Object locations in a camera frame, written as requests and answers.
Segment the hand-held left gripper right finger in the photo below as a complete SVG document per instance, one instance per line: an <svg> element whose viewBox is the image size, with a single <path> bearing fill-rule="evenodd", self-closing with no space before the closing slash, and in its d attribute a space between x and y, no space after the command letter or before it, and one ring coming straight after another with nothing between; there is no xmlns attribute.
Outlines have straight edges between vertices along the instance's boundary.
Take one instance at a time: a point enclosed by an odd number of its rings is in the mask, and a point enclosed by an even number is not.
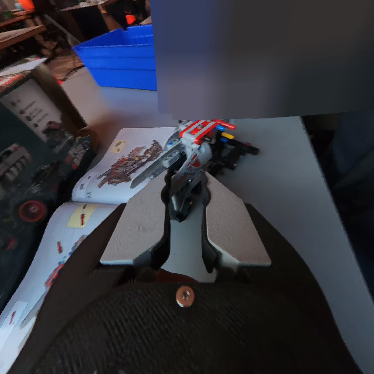
<svg viewBox="0 0 374 374"><path fill-rule="evenodd" d="M202 187L202 258L207 272L270 267L271 258L243 200L207 172Z"/></svg>

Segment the wooden desks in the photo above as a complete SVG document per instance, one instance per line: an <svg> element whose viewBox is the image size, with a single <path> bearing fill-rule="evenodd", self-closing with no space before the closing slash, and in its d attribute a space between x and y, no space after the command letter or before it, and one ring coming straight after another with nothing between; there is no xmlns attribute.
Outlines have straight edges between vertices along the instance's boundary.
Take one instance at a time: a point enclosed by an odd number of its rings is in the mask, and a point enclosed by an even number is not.
<svg viewBox="0 0 374 374"><path fill-rule="evenodd" d="M4 19L4 12L1 12L0 23L0 50L3 51L25 40L33 38L47 31L45 25L35 21L35 10L11 12L13 18ZM8 30L10 26L19 23L25 24L25 27Z"/></svg>

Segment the person's dark navy jacket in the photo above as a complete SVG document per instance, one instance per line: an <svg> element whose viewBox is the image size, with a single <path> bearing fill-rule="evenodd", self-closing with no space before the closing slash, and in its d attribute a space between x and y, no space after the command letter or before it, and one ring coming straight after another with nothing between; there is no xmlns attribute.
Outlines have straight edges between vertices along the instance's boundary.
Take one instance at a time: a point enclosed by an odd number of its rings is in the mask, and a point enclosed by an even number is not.
<svg viewBox="0 0 374 374"><path fill-rule="evenodd" d="M349 312L373 325L373 109L302 115L339 222Z"/></svg>

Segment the dark lego set box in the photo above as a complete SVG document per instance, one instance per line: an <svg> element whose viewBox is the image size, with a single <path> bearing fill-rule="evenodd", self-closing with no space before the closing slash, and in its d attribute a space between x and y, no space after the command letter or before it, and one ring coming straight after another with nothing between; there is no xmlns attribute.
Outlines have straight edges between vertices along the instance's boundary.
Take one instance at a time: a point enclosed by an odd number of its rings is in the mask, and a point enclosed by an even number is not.
<svg viewBox="0 0 374 374"><path fill-rule="evenodd" d="M1 70L1 312L24 278L48 220L70 199L97 147L97 135L44 59Z"/></svg>

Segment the blue plastic bin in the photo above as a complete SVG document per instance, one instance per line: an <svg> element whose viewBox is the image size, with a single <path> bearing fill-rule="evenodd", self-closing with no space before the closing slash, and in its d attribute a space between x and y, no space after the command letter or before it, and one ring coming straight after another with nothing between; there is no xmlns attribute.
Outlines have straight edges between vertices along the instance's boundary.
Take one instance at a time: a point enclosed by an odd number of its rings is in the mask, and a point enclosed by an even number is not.
<svg viewBox="0 0 374 374"><path fill-rule="evenodd" d="M151 24L110 31L73 50L100 87L157 91Z"/></svg>

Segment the open lego instruction booklet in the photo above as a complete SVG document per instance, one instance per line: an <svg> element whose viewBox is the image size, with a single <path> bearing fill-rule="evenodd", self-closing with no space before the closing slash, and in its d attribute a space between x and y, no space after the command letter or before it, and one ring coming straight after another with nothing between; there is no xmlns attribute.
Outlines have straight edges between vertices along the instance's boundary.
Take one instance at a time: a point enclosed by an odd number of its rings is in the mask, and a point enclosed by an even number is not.
<svg viewBox="0 0 374 374"><path fill-rule="evenodd" d="M145 187L132 181L171 146L176 127L123 128L101 161L72 190L72 202L51 216L24 278L1 313L1 360L21 351L44 298L77 246L121 203Z"/></svg>

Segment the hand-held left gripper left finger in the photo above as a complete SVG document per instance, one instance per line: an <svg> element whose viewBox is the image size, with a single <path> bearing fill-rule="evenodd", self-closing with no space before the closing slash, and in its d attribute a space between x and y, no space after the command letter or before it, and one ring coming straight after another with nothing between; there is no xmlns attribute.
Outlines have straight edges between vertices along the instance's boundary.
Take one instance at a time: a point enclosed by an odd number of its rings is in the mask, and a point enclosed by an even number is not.
<svg viewBox="0 0 374 374"><path fill-rule="evenodd" d="M162 267L170 255L170 180L169 172L162 172L129 199L100 264Z"/></svg>

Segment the person's left hand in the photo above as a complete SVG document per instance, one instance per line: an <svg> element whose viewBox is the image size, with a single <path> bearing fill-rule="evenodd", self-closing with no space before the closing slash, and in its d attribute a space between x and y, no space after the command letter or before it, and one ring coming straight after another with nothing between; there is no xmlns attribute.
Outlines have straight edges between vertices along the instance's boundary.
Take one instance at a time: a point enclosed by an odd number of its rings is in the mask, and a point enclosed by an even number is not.
<svg viewBox="0 0 374 374"><path fill-rule="evenodd" d="M198 283L194 278L184 274L169 272L164 269L159 269L157 271L156 280L162 283Z"/></svg>

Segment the grey and red lego model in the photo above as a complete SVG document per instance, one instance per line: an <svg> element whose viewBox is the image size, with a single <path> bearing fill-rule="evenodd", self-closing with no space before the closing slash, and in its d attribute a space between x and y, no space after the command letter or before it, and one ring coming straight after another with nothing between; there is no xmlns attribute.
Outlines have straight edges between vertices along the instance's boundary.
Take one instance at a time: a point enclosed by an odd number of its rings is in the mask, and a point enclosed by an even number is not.
<svg viewBox="0 0 374 374"><path fill-rule="evenodd" d="M236 140L227 132L235 129L233 119L179 120L178 130L169 137L164 150L135 177L130 188L167 170L171 175L170 216L178 222L184 221L193 203L191 196L201 193L204 171L216 176L224 168L235 170L241 156L259 155L258 148Z"/></svg>

